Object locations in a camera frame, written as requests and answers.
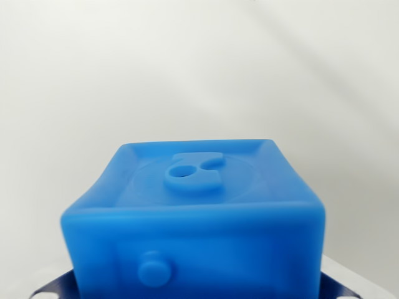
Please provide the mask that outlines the gripper right finger with silver black pad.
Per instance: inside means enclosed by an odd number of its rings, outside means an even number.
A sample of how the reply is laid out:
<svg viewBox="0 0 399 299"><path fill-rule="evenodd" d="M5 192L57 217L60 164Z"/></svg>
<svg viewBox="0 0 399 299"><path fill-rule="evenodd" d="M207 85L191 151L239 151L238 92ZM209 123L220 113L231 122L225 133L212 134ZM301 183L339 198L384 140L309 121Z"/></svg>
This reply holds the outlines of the gripper right finger with silver black pad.
<svg viewBox="0 0 399 299"><path fill-rule="evenodd" d="M389 299L396 296L333 259L322 256L319 298Z"/></svg>

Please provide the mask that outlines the gripper left finger with silver black pad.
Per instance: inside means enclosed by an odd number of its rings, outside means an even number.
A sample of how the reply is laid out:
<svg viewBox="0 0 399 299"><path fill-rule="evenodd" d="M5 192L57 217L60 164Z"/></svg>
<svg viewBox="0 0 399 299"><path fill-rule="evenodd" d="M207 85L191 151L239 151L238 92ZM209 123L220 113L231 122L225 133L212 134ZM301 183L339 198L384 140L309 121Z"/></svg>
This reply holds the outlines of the gripper left finger with silver black pad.
<svg viewBox="0 0 399 299"><path fill-rule="evenodd" d="M34 291L29 298L37 298L39 295L55 295L56 298L73 298L79 299L79 289L75 279L74 271L70 270L65 274L57 277L53 281L46 283Z"/></svg>

